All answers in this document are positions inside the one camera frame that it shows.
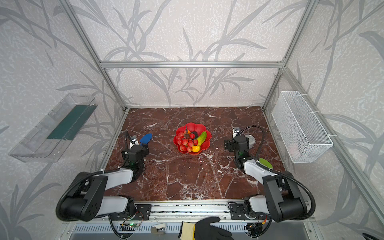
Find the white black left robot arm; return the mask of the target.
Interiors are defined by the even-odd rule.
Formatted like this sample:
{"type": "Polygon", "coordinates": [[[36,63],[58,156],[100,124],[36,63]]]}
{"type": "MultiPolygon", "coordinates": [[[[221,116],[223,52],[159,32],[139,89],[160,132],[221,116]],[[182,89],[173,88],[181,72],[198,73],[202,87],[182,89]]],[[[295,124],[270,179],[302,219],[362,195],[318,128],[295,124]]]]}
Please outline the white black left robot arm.
{"type": "Polygon", "coordinates": [[[89,222],[109,214],[134,216],[137,208],[132,198],[108,197],[105,191],[137,180],[148,154],[147,144],[133,145],[122,167],[106,172],[79,173],[57,203],[57,218],[65,222],[89,222]]]}

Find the red flower-shaped fruit bowl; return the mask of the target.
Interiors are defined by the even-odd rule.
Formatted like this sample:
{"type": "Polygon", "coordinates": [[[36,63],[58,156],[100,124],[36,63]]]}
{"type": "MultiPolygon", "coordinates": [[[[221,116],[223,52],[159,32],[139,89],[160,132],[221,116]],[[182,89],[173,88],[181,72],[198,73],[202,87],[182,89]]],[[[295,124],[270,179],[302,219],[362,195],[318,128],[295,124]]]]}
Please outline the red flower-shaped fruit bowl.
{"type": "Polygon", "coordinates": [[[188,123],[177,129],[173,142],[180,153],[199,155],[210,147],[211,138],[211,132],[204,125],[188,123]]]}

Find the dark fake avocado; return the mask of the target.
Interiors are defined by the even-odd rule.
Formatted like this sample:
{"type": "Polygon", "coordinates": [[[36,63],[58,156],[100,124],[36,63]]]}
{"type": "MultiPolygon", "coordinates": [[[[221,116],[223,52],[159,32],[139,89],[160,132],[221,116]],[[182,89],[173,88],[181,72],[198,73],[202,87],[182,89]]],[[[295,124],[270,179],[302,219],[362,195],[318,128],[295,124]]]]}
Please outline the dark fake avocado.
{"type": "Polygon", "coordinates": [[[196,131],[191,132],[190,137],[196,139],[198,137],[198,133],[196,131]]]}

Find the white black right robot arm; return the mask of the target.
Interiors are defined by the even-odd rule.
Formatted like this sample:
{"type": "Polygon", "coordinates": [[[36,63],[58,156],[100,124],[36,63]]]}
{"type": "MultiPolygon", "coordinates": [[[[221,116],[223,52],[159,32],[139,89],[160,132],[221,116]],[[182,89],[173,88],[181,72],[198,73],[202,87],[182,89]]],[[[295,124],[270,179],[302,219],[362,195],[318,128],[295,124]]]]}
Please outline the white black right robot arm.
{"type": "Polygon", "coordinates": [[[264,186],[264,194],[245,198],[244,215],[254,219],[257,214],[269,215],[275,222],[305,220],[312,216],[316,202],[312,193],[290,172],[276,171],[267,161],[255,160],[249,154],[250,142],[245,136],[234,136],[224,148],[235,155],[235,165],[264,186]]]}

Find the red fake grape bunch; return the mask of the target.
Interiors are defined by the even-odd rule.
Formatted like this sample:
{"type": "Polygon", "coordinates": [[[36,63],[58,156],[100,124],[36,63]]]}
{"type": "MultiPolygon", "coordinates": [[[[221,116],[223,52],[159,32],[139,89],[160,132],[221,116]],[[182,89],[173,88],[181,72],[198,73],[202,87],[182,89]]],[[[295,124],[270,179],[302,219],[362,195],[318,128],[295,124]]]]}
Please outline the red fake grape bunch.
{"type": "Polygon", "coordinates": [[[184,133],[179,133],[174,139],[174,143],[178,146],[178,149],[181,153],[190,153],[192,154],[192,146],[198,146],[197,139],[190,137],[190,134],[186,137],[184,133]]]}

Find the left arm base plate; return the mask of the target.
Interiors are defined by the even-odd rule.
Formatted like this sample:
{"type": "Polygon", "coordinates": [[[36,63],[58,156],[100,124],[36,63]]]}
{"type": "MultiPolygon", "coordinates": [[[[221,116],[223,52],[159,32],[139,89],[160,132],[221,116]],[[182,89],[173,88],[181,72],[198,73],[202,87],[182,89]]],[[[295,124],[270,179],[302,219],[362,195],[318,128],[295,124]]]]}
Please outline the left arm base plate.
{"type": "Polygon", "coordinates": [[[110,218],[112,221],[148,221],[151,214],[152,205],[150,204],[137,204],[135,209],[126,210],[122,213],[112,213],[110,218]]]}

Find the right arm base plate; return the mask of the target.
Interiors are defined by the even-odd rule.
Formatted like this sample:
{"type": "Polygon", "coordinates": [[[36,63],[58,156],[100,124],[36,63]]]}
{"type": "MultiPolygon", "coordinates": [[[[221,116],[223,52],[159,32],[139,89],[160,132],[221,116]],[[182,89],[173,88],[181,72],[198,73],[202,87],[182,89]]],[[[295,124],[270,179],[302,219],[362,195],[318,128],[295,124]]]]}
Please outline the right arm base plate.
{"type": "Polygon", "coordinates": [[[239,204],[235,202],[228,202],[227,207],[230,211],[232,220],[264,221],[266,218],[265,213],[254,212],[251,207],[245,203],[239,204]]]}

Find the black and yellow gloved hand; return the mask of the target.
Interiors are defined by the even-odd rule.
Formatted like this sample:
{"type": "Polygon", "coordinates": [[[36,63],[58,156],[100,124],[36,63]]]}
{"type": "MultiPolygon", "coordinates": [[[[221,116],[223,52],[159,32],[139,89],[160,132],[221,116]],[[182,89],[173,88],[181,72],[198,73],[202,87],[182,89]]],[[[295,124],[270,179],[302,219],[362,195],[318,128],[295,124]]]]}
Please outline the black and yellow gloved hand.
{"type": "Polygon", "coordinates": [[[178,238],[180,240],[234,240],[231,232],[211,225],[220,221],[219,217],[209,217],[197,223],[182,222],[178,238]]]}

